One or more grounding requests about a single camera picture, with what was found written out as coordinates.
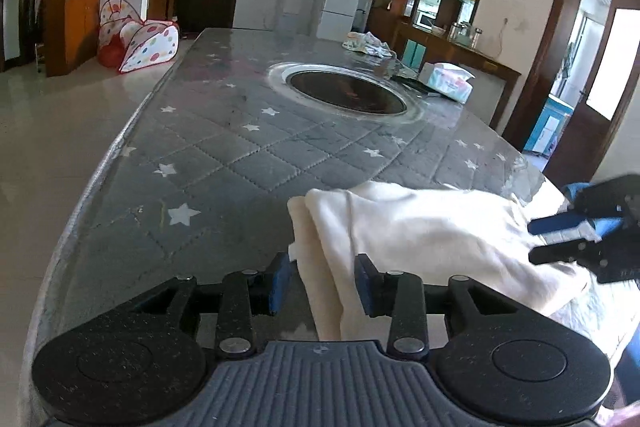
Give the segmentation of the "black remote on table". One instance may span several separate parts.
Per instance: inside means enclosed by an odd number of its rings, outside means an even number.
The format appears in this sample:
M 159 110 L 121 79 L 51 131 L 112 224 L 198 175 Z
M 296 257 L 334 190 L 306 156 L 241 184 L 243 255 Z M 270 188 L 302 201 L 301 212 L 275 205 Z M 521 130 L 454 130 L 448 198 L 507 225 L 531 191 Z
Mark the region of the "black remote on table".
M 410 88 L 414 91 L 418 91 L 420 93 L 423 93 L 425 95 L 429 95 L 430 93 L 433 93 L 433 90 L 427 86 L 425 86 L 424 83 L 412 79 L 412 78 L 407 78 L 407 77 L 402 77 L 402 76 L 398 76 L 398 75 L 393 75 L 392 77 L 390 77 L 390 81 L 395 81 L 397 83 L 402 84 L 403 86 Z

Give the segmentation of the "tissue pack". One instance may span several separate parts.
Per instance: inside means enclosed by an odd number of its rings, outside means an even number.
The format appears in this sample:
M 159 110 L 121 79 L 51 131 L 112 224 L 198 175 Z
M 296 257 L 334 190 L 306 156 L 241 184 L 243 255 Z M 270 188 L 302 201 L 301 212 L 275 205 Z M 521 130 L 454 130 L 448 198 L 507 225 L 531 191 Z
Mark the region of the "tissue pack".
M 425 63 L 418 76 L 424 86 L 460 104 L 469 100 L 473 78 L 472 72 L 450 63 Z

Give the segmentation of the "round black induction cooktop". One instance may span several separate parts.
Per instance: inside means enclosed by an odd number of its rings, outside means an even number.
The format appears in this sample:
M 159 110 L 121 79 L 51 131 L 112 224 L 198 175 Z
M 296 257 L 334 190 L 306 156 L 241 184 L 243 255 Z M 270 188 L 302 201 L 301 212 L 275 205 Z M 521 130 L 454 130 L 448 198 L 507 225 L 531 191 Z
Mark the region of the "round black induction cooktop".
M 421 100 L 401 83 L 373 72 L 343 66 L 284 62 L 265 77 L 269 87 L 289 100 L 336 116 L 383 124 L 409 124 L 423 118 Z

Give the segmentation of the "crumpled patterned cloth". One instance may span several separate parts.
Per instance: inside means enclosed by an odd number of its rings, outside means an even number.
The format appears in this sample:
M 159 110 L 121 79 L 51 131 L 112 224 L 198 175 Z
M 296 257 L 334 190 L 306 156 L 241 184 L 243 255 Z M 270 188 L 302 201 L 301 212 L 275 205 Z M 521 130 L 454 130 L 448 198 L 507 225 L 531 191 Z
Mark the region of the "crumpled patterned cloth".
M 342 42 L 342 47 L 350 52 L 382 58 L 382 60 L 397 57 L 397 54 L 386 42 L 376 38 L 375 35 L 372 35 L 370 32 L 363 34 L 362 32 L 349 31 L 345 40 Z

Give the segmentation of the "wooden console table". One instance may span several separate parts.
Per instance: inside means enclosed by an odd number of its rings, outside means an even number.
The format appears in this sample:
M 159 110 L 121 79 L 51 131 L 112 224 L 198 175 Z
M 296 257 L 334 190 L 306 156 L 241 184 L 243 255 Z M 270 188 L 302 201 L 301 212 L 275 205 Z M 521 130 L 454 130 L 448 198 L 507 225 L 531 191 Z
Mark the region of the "wooden console table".
M 488 126 L 497 130 L 521 74 L 485 53 L 451 42 L 446 37 L 434 36 L 420 27 L 400 20 L 394 30 L 390 46 L 398 54 L 401 54 L 409 40 L 426 47 L 421 65 L 425 62 L 448 62 L 460 66 L 470 66 L 474 70 L 484 72 L 484 74 L 503 82 L 500 96 L 497 98 L 495 108 L 490 112 L 488 120 Z

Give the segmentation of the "cream white garment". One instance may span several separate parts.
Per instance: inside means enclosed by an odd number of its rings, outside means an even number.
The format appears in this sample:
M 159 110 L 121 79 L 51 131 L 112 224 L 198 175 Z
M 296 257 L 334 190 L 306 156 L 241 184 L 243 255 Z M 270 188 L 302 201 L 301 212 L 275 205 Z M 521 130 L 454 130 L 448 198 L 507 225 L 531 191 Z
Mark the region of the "cream white garment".
M 533 265 L 533 208 L 515 197 L 478 190 L 413 190 L 366 182 L 350 190 L 313 188 L 288 200 L 294 242 L 288 247 L 323 341 L 387 337 L 388 322 L 370 319 L 355 285 L 355 258 L 378 271 L 408 272 L 432 285 L 461 274 L 550 317 L 589 282 L 567 263 Z

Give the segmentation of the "polka dot play tent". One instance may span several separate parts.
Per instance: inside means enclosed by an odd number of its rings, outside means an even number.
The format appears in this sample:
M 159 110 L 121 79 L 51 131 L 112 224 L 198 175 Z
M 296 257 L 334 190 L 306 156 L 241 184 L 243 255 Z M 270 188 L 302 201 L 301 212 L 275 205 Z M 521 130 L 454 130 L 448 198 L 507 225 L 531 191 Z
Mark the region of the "polka dot play tent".
M 119 74 L 170 62 L 179 49 L 179 28 L 168 20 L 142 20 L 126 0 L 100 9 L 98 62 Z

